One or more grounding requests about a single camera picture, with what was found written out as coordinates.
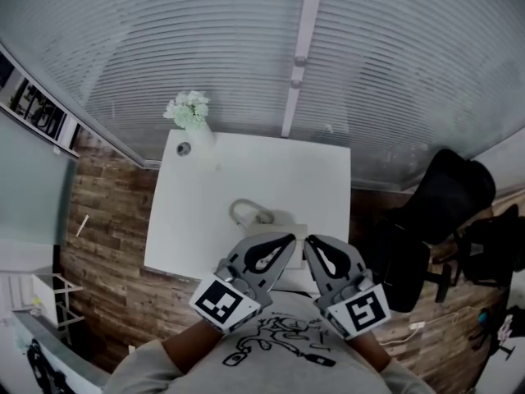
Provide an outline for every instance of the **gray t-shirt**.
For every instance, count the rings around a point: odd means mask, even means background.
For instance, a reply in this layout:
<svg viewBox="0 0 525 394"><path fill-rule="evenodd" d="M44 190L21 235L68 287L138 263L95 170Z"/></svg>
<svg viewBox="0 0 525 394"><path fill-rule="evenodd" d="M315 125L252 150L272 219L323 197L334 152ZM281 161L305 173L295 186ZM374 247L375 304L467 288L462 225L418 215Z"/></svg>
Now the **gray t-shirt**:
<svg viewBox="0 0 525 394"><path fill-rule="evenodd" d="M129 355L105 394L432 394L421 379L392 360L381 374L319 318L305 296L271 292L266 308L184 375L160 341Z"/></svg>

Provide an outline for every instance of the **office chair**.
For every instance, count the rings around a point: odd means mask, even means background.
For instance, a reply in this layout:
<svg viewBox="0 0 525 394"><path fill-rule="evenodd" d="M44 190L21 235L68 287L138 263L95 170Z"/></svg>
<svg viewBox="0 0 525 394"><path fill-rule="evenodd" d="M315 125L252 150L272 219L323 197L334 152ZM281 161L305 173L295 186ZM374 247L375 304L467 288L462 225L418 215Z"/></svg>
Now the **office chair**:
<svg viewBox="0 0 525 394"><path fill-rule="evenodd" d="M386 213L375 229L367 265L374 282L382 283L391 309L409 312L425 280L438 285L436 302L445 300L451 267L441 274L427 271L430 250L465 221L491 205L495 185L476 161L443 149L432 159L421 184L402 208Z"/></svg>
<svg viewBox="0 0 525 394"><path fill-rule="evenodd" d="M475 285L508 287L513 272L525 268L525 218L518 216L513 204L500 216L475 221L463 237L454 232L458 251L434 264L458 260L452 286L456 286L463 271Z"/></svg>

